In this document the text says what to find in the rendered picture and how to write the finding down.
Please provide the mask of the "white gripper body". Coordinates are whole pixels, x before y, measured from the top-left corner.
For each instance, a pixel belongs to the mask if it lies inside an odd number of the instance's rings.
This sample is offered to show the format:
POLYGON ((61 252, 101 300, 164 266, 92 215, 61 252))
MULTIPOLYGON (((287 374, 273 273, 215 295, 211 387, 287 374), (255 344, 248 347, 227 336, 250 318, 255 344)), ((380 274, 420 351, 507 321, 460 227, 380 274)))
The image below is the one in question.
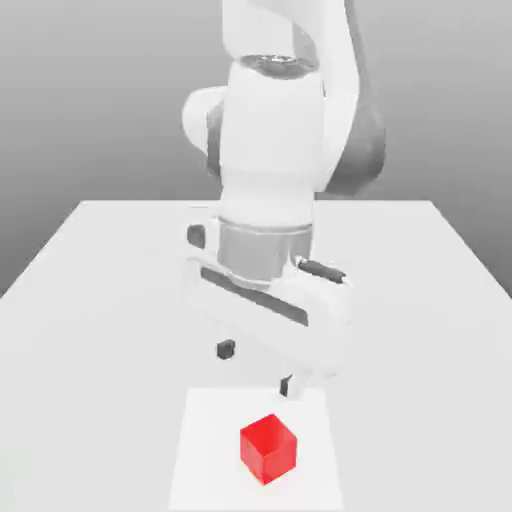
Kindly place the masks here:
POLYGON ((320 276, 289 263, 259 291, 235 284, 206 256, 184 263, 184 294, 193 309, 322 377, 338 373, 348 352, 352 293, 335 269, 320 276))

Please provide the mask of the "small red cube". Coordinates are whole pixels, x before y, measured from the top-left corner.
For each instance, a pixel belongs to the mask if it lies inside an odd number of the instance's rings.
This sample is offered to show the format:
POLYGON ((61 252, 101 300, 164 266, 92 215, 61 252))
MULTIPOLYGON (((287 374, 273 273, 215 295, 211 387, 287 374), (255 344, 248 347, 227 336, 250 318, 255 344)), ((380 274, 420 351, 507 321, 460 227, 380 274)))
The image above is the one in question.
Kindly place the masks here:
POLYGON ((293 470, 297 451, 297 437, 275 414, 240 430, 240 459, 262 485, 293 470))

